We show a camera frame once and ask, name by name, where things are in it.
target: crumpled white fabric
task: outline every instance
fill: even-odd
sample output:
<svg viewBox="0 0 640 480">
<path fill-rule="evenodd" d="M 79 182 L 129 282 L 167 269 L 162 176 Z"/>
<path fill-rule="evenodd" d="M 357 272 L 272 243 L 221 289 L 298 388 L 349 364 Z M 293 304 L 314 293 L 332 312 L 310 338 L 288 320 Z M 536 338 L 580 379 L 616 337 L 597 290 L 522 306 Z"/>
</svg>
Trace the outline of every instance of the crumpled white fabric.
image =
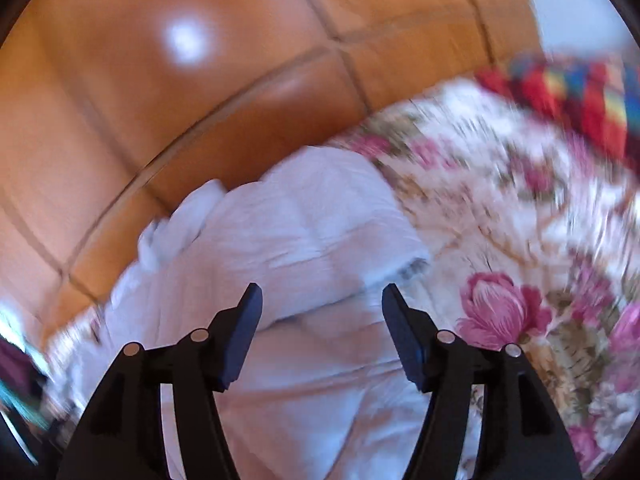
<svg viewBox="0 0 640 480">
<path fill-rule="evenodd" d="M 173 344 L 257 282 L 259 332 L 217 396 L 241 476 L 399 479 L 428 398 L 406 380 L 380 301 L 429 259 L 366 159 L 303 148 L 229 192 L 193 243 L 107 309 L 108 343 L 85 349 L 79 375 L 90 396 L 125 343 Z M 172 478 L 183 478 L 170 394 L 162 416 Z"/>
<path fill-rule="evenodd" d="M 209 180 L 174 211 L 171 218 L 151 222 L 138 239 L 138 259 L 122 273 L 111 290 L 111 308 L 138 288 L 145 278 L 155 274 L 197 238 L 215 206 L 225 197 L 219 180 Z"/>
</svg>

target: metal rivet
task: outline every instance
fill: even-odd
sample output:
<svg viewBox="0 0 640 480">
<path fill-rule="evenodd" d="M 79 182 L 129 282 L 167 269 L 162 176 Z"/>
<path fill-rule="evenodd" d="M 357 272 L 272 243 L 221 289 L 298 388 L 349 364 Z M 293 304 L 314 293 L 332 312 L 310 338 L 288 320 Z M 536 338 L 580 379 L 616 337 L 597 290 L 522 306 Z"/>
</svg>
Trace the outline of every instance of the metal rivet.
<svg viewBox="0 0 640 480">
<path fill-rule="evenodd" d="M 209 332 L 205 328 L 199 328 L 191 332 L 191 340 L 195 343 L 202 343 L 209 338 Z"/>
<path fill-rule="evenodd" d="M 127 357 L 133 357 L 135 354 L 140 352 L 140 345 L 138 343 L 127 343 L 123 352 Z"/>
<path fill-rule="evenodd" d="M 440 330 L 436 334 L 436 337 L 438 338 L 438 341 L 444 343 L 445 345 L 450 345 L 456 340 L 456 335 L 449 330 Z"/>
<path fill-rule="evenodd" d="M 511 357 L 520 357 L 522 355 L 522 348 L 520 348 L 515 343 L 509 343 L 504 347 L 504 351 L 507 352 L 507 355 Z"/>
</svg>

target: pink flower print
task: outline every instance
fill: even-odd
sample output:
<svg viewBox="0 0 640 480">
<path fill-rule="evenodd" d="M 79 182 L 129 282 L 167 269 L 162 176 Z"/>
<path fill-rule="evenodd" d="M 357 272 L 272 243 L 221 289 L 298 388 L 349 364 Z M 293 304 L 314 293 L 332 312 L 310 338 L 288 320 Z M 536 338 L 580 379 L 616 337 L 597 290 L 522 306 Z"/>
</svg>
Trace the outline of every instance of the pink flower print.
<svg viewBox="0 0 640 480">
<path fill-rule="evenodd" d="M 385 155 L 391 149 L 391 143 L 388 139 L 376 135 L 364 135 L 357 137 L 349 144 L 352 152 L 366 156 L 368 159 L 374 159 L 377 156 Z"/>
<path fill-rule="evenodd" d="M 418 156 L 421 166 L 427 169 L 436 166 L 442 158 L 438 144 L 427 137 L 412 143 L 411 151 Z"/>
<path fill-rule="evenodd" d="M 640 303 L 627 305 L 609 335 L 612 352 L 640 351 Z"/>
<path fill-rule="evenodd" d="M 572 273 L 572 318 L 588 326 L 597 327 L 600 325 L 598 316 L 602 309 L 615 300 L 610 291 L 611 281 L 593 266 L 587 256 L 576 256 Z"/>
<path fill-rule="evenodd" d="M 607 366 L 604 381 L 613 384 L 617 394 L 634 392 L 640 389 L 640 377 L 638 376 L 640 355 L 638 354 L 638 346 L 631 349 L 614 349 L 610 340 L 609 345 L 609 349 L 615 354 L 615 358 Z"/>
<path fill-rule="evenodd" d="M 533 193 L 546 193 L 553 189 L 553 174 L 546 166 L 529 165 L 523 172 L 527 188 Z"/>
<path fill-rule="evenodd" d="M 524 178 L 527 189 L 533 194 L 550 192 L 554 188 L 554 174 L 546 164 L 534 164 L 528 157 L 510 153 L 509 171 Z"/>
<path fill-rule="evenodd" d="M 569 131 L 566 133 L 565 143 L 580 172 L 584 176 L 592 176 L 595 164 L 585 140 L 575 132 Z"/>
<path fill-rule="evenodd" d="M 460 290 L 466 318 L 458 320 L 458 333 L 467 343 L 499 350 L 525 334 L 540 335 L 551 322 L 551 310 L 542 308 L 542 295 L 534 286 L 515 286 L 506 274 L 477 272 Z"/>
<path fill-rule="evenodd" d="M 567 428 L 567 432 L 580 463 L 580 469 L 585 473 L 602 453 L 596 442 L 593 428 L 591 426 L 571 426 Z"/>
</svg>

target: tile grout line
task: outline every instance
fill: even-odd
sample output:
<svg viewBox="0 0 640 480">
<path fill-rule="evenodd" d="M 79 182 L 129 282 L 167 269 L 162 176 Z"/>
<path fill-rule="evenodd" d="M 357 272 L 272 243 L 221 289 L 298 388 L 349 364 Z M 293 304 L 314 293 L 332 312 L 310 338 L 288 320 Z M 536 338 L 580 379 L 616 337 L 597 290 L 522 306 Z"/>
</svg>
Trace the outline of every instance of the tile grout line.
<svg viewBox="0 0 640 480">
<path fill-rule="evenodd" d="M 229 115 L 238 110 L 239 107 L 253 98 L 256 93 L 266 88 L 266 86 L 271 82 L 278 80 L 290 71 L 295 70 L 306 63 L 320 59 L 322 56 L 325 56 L 330 52 L 331 50 L 325 46 L 314 47 L 251 81 L 248 85 L 215 105 L 209 112 L 195 121 L 183 133 L 175 137 L 172 142 L 170 142 L 136 174 L 132 183 L 135 184 L 136 188 L 147 186 L 154 189 L 153 184 L 150 183 L 153 177 L 155 177 L 156 174 L 158 174 L 159 171 L 162 170 L 162 168 L 167 165 L 178 152 L 189 146 L 204 134 L 205 130 L 229 117 Z"/>
<path fill-rule="evenodd" d="M 489 37 L 489 27 L 487 26 L 484 20 L 484 14 L 480 9 L 480 5 L 478 0 L 469 0 L 469 3 L 474 8 L 476 19 L 478 20 L 478 27 L 480 29 L 480 34 L 482 35 L 482 42 L 484 43 L 484 50 L 487 54 L 489 64 L 495 64 L 495 54 L 494 54 L 494 46 L 491 43 L 491 38 Z"/>
<path fill-rule="evenodd" d="M 47 299 L 44 301 L 44 304 L 47 305 L 50 302 L 49 296 L 52 296 L 54 293 L 57 293 L 60 290 L 60 283 L 62 282 L 62 279 L 60 278 L 60 276 L 58 276 L 58 282 L 56 283 L 55 289 L 52 290 L 51 292 L 46 294 Z M 12 296 L 12 298 L 17 301 L 18 305 L 20 305 L 21 308 L 23 308 L 25 311 L 27 311 L 28 314 L 30 314 L 30 316 L 33 316 L 34 319 L 36 319 L 39 323 L 43 323 L 42 320 L 42 313 L 41 313 L 41 305 L 36 305 L 34 303 L 31 303 L 31 301 L 25 300 L 24 297 L 22 296 L 22 291 L 19 290 L 12 282 L 10 282 L 9 280 L 6 280 L 2 283 L 2 286 L 9 292 L 9 294 Z M 33 310 L 31 310 L 29 307 L 34 307 L 36 308 L 36 312 L 34 312 Z"/>
<path fill-rule="evenodd" d="M 360 100 L 362 106 L 364 107 L 364 112 L 367 116 L 373 113 L 373 107 L 371 106 L 371 102 L 369 101 L 369 97 L 365 92 L 362 81 L 358 77 L 358 73 L 353 65 L 353 60 L 350 55 L 345 52 L 343 49 L 336 46 L 337 43 L 340 43 L 340 35 L 338 34 L 337 27 L 335 23 L 332 21 L 327 10 L 321 5 L 320 0 L 305 0 L 307 5 L 311 8 L 312 12 L 315 14 L 318 22 L 321 27 L 324 29 L 324 33 L 327 35 L 327 39 L 332 46 L 332 50 L 338 55 L 340 61 L 342 62 L 342 66 L 350 79 L 350 83 L 353 86 L 353 90 L 356 92 L 358 99 Z"/>
<path fill-rule="evenodd" d="M 36 23 L 36 32 L 43 44 L 44 52 L 60 78 L 65 95 L 76 106 L 78 113 L 86 121 L 87 125 L 97 134 L 97 137 L 107 146 L 119 163 L 123 165 L 124 170 L 132 176 L 135 175 L 138 165 L 118 143 L 108 121 L 91 99 L 86 86 L 78 75 L 78 71 L 73 69 L 69 63 L 63 61 L 63 56 L 60 56 L 58 42 L 53 40 L 53 33 L 50 31 L 50 27 L 38 18 L 37 12 L 34 12 L 34 22 Z"/>
<path fill-rule="evenodd" d="M 38 253 L 38 256 L 41 257 L 49 267 L 55 270 L 60 278 L 63 278 L 65 273 L 64 266 L 53 257 L 49 250 L 33 233 L 27 222 L 24 221 L 20 211 L 18 211 L 2 187 L 0 187 L 0 208 L 5 212 L 11 224 L 20 233 L 22 238 Z"/>
<path fill-rule="evenodd" d="M 377 23 L 369 28 L 348 32 L 341 38 L 333 40 L 333 43 L 338 44 L 339 48 L 344 48 L 350 44 L 362 43 L 372 38 L 378 38 L 396 31 L 408 30 L 409 28 L 435 22 L 443 18 L 474 18 L 475 16 L 475 9 L 471 6 L 449 6 L 430 12 L 418 10 Z"/>
<path fill-rule="evenodd" d="M 95 304 L 100 304 L 100 300 L 98 297 L 92 293 L 85 285 L 82 284 L 79 280 L 76 280 L 71 274 L 68 276 L 67 281 L 71 284 L 72 287 L 76 288 L 79 292 L 82 292 L 86 297 L 88 297 Z"/>
</svg>

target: bedsheet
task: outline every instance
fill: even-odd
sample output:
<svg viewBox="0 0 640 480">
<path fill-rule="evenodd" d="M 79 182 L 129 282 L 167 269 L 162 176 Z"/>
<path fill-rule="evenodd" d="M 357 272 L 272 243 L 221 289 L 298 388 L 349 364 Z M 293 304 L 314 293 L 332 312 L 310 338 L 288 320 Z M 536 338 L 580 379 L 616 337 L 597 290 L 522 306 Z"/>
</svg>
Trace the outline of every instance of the bedsheet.
<svg viewBox="0 0 640 480">
<path fill-rule="evenodd" d="M 464 79 L 330 145 L 369 157 L 430 249 L 414 306 L 470 344 L 517 341 L 593 477 L 640 411 L 633 174 Z"/>
</svg>

